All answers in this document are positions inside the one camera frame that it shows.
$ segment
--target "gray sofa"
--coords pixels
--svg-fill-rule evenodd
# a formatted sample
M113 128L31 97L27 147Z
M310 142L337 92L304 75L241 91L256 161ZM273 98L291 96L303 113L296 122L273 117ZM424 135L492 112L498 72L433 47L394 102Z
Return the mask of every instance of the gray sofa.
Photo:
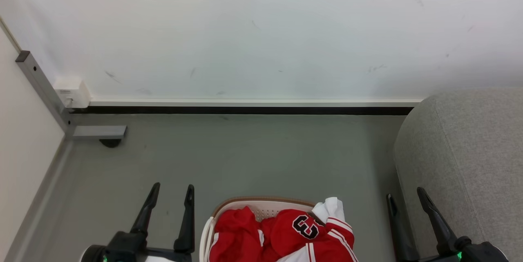
M422 257L436 238L416 194L422 186L456 236L485 240L523 261L523 89L431 96L405 119L394 159Z

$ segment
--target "sofa seam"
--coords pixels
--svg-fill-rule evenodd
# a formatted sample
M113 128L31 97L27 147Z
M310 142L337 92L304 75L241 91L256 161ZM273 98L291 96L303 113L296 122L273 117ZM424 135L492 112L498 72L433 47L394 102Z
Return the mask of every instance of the sofa seam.
M461 173L461 170L459 169L459 166L458 166L458 161L456 160L456 156L454 155L454 150L452 149L452 146L450 145L449 139L447 137L447 133L445 132L445 129L443 128L443 124L441 124L441 120L440 120L439 113L438 113L438 100L437 99L434 99L434 111L436 113L436 118L438 120L439 128L443 132L443 137L445 138L445 143L446 143L448 149L450 150L450 154L452 156L452 163L454 164L454 167L455 167L456 171L458 172L458 177L460 179L460 185L463 188L463 191L465 192L465 197L467 198L467 202L469 203L469 205L472 208L472 213L474 214L474 219L476 220L476 226L480 230L480 234L482 235L481 236L482 240L485 240L485 233L483 232L483 227L479 221L476 206L474 205L474 202L472 202L472 199L469 194L469 190L467 189L467 186L465 185L465 179L463 178L463 174Z

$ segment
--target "metal frame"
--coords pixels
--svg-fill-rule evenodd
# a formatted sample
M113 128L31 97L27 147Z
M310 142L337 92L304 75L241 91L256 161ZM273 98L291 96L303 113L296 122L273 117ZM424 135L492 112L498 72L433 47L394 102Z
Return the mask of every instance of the metal frame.
M34 90L41 98L49 112L54 117L60 128L65 133L66 139L123 139L127 133L126 125L117 126L89 126L77 125L75 116L71 116L68 109L64 106L53 86L45 77L37 61L28 50L21 50L16 59L27 80L31 83Z

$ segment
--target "basket rim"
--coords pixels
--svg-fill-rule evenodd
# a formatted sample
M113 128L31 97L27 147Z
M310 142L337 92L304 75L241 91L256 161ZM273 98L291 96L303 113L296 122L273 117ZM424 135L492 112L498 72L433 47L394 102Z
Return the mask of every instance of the basket rim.
M214 212L212 213L211 217L216 218L216 215L218 214L218 212L220 212L220 210L224 206L227 206L230 203L239 202L239 201L273 201L273 202L282 202L282 203L292 203L292 204L304 205L304 206L309 206L311 208L314 208L314 206L316 206L316 204L313 204L311 202L303 201L303 200L299 200L299 199L291 199L289 197L270 197L270 196L232 197L230 199L227 199L227 200L223 201L221 204L219 204L216 207L216 209L214 210Z

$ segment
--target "white power outlet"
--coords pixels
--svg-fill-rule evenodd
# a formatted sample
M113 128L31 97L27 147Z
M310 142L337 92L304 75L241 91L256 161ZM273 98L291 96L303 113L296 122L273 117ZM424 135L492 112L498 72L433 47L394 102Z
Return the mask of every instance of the white power outlet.
M89 106L91 95L82 79L59 77L53 87L65 107L85 108Z

